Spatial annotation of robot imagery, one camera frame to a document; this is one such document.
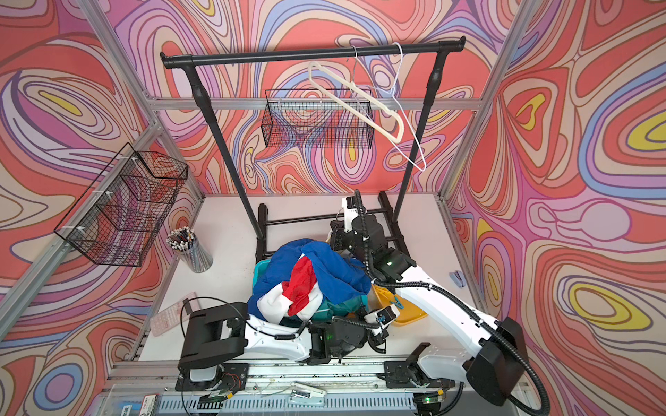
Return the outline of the blue white red jacket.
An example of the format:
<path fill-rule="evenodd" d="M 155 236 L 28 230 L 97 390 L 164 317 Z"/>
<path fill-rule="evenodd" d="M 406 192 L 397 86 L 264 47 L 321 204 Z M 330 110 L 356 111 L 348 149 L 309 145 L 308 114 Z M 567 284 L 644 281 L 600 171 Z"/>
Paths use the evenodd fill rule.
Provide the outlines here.
<path fill-rule="evenodd" d="M 343 303 L 367 296 L 371 289 L 361 261 L 344 257 L 329 244 L 313 239 L 298 239 L 280 247 L 266 275 L 276 285 L 265 294 L 252 294 L 247 304 L 251 315 L 274 324 L 312 321 L 324 298 Z"/>

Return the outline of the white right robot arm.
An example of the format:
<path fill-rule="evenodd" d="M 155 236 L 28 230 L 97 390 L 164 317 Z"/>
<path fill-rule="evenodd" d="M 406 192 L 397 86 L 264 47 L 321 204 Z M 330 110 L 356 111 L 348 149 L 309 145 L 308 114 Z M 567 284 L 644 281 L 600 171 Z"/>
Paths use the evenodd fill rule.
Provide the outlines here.
<path fill-rule="evenodd" d="M 371 214 L 331 221 L 331 244 L 359 260 L 373 284 L 416 305 L 461 344 L 458 359 L 437 355 L 434 346 L 419 354 L 416 364 L 428 378 L 461 381 L 498 407 L 510 401 L 529 415 L 550 414 L 548 393 L 529 362 L 518 322 L 498 321 L 437 284 L 408 254 L 389 245 Z"/>

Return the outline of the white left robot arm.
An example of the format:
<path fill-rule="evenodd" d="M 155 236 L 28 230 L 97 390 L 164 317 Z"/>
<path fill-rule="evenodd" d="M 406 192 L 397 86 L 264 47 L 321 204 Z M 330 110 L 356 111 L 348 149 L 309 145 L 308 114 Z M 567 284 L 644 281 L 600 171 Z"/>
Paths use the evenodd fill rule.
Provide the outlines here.
<path fill-rule="evenodd" d="M 388 306 L 360 317 L 301 322 L 292 328 L 255 317 L 245 303 L 225 303 L 190 315 L 178 369 L 193 389 L 220 381 L 224 363 L 245 353 L 274 355 L 306 365 L 340 361 L 366 345 L 384 354 L 388 327 L 399 315 L 395 306 Z"/>

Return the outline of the teal green jacket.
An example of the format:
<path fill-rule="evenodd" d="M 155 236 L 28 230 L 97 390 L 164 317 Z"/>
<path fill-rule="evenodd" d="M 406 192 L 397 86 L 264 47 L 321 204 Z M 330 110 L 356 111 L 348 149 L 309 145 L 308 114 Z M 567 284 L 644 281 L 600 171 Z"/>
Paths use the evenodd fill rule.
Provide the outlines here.
<path fill-rule="evenodd" d="M 355 314 L 362 307 L 368 307 L 367 296 L 358 296 L 343 303 L 333 303 L 329 299 L 324 298 L 324 301 L 311 319 L 313 322 L 325 322 L 332 317 L 346 317 L 347 315 Z"/>

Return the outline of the metal hanger of teal jacket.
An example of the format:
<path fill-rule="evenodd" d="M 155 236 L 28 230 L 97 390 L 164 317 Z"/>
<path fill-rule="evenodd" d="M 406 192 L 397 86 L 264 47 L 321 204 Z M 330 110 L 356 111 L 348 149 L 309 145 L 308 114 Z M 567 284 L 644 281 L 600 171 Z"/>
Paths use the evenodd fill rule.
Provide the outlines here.
<path fill-rule="evenodd" d="M 318 83 L 315 80 L 315 72 L 320 72 L 331 78 L 332 81 L 339 83 L 343 90 L 350 92 L 351 98 L 342 98 L 334 94 L 331 90 L 324 87 L 322 84 Z M 336 103 L 336 105 L 341 107 L 343 110 L 352 114 L 354 117 L 359 119 L 359 121 L 362 121 L 366 126 L 371 127 L 375 132 L 379 133 L 379 135 L 388 140 L 394 147 L 397 147 L 402 143 L 402 139 L 406 130 L 402 116 L 381 102 L 379 99 L 371 95 L 370 92 L 375 89 L 374 87 L 368 89 L 360 87 L 355 83 L 354 75 L 351 75 L 350 78 L 339 76 L 332 69 L 329 69 L 317 60 L 310 61 L 308 63 L 307 75 L 310 86 L 317 90 L 317 92 L 319 92 L 322 97 L 324 97 L 324 99 Z M 357 104 L 357 102 L 367 102 L 371 108 L 375 107 L 380 112 L 393 119 L 397 126 L 396 133 L 390 133 L 390 131 L 385 129 L 380 123 L 374 121 L 368 115 L 368 112 L 362 112 L 362 106 L 361 104 Z"/>

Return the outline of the white wire hanger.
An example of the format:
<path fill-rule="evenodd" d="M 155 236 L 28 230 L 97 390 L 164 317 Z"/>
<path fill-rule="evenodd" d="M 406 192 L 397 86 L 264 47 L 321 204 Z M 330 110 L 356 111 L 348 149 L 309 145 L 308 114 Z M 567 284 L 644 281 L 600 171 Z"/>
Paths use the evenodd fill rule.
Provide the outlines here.
<path fill-rule="evenodd" d="M 400 43 L 398 43 L 398 42 L 393 42 L 391 45 L 396 46 L 398 48 L 398 55 L 399 55 L 400 58 L 399 58 L 399 62 L 398 62 L 398 68 L 395 71 L 395 75 L 394 75 L 392 83 L 390 84 L 390 88 L 380 88 L 380 87 L 376 87 L 376 86 L 373 86 L 373 85 L 369 85 L 368 89 L 372 90 L 372 91 L 375 91 L 375 92 L 379 92 L 379 93 L 390 94 L 390 99 L 392 100 L 393 104 L 397 105 L 397 108 L 399 109 L 399 113 L 402 117 L 402 121 L 407 122 L 407 127 L 408 127 L 408 130 L 409 130 L 409 133 L 411 134 L 412 144 L 417 145 L 417 155 L 416 156 L 408 156 L 407 154 L 405 154 L 404 151 L 402 151 L 402 149 L 400 148 L 400 146 L 398 144 L 393 144 L 393 148 L 400 154 L 400 156 L 403 157 L 403 159 L 408 163 L 408 165 L 410 167 L 414 167 L 418 172 L 424 173 L 428 168 L 428 162 L 427 162 L 426 157 L 425 157 L 425 152 L 423 150 L 422 145 L 417 140 L 416 130 L 412 126 L 412 123 L 409 121 L 409 117 L 407 116 L 407 114 L 404 110 L 404 107 L 399 102 L 399 100 L 397 100 L 397 98 L 396 98 L 397 83 L 398 83 L 398 80 L 399 80 L 399 75 L 400 75 L 400 72 L 401 72 L 401 69 L 402 69 L 402 63 L 403 63 L 403 60 L 404 60 L 404 51 L 403 51 L 402 45 L 400 45 Z"/>

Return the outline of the teal clothespin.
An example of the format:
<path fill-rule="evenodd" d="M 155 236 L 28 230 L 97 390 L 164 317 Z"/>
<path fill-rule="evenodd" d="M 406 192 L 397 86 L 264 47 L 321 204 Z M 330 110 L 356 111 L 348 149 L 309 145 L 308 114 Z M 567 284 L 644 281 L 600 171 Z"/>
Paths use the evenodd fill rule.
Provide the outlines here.
<path fill-rule="evenodd" d="M 394 296 L 394 304 L 395 304 L 395 305 L 397 306 L 397 308 L 399 308 L 400 310 L 402 310 L 402 309 L 404 308 L 404 306 L 402 305 L 402 302 L 401 302 L 401 300 L 400 300 L 400 298 L 399 298 L 398 296 Z"/>

